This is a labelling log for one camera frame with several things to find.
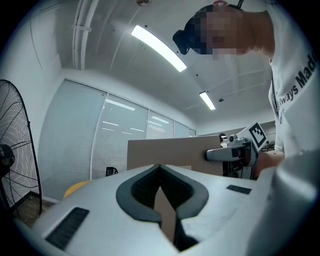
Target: floor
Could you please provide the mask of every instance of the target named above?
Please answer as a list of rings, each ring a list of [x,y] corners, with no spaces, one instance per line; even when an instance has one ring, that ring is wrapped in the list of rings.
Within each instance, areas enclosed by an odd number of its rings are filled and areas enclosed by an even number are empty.
[[[13,215],[24,222],[28,227],[32,227],[39,218],[39,198],[28,197],[14,212]],[[45,213],[54,203],[42,200],[41,214]]]

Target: electric fan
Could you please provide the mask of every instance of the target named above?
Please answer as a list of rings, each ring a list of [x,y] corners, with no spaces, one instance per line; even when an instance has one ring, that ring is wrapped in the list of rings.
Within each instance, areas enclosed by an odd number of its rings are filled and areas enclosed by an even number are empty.
[[[0,80],[0,194],[10,214],[31,226],[42,194],[30,122],[17,88]]]

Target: cardboard panel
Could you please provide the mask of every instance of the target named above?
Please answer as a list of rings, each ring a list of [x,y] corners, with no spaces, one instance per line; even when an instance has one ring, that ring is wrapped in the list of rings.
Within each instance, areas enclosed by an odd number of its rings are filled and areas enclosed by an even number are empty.
[[[204,158],[205,151],[219,148],[220,140],[217,135],[129,140],[127,169],[154,164],[191,166],[193,171],[222,176],[222,162],[208,162]]]
[[[222,176],[222,162],[208,162],[204,158],[205,151],[219,149],[220,147],[218,135],[129,140],[127,169],[161,164],[174,165],[196,172]],[[176,212],[161,189],[156,194],[154,210],[161,214],[163,233],[173,242],[176,227]]]

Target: person's arm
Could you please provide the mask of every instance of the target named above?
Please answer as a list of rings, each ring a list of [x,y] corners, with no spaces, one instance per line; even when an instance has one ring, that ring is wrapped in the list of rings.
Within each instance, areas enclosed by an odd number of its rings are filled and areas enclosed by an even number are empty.
[[[278,166],[284,158],[285,154],[280,151],[259,152],[254,166],[254,177],[258,177],[265,168]]]

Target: black hair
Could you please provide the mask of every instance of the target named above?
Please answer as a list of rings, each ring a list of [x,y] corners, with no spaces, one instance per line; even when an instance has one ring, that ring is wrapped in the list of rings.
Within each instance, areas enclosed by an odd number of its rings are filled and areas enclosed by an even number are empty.
[[[228,6],[243,11],[241,9],[243,0],[238,5],[229,4]],[[185,24],[184,30],[178,30],[172,37],[180,53],[186,55],[188,51],[193,49],[196,53],[202,55],[212,55],[216,49],[207,48],[206,35],[201,31],[201,19],[207,17],[207,13],[214,11],[214,5],[207,5],[198,10],[195,15]]]

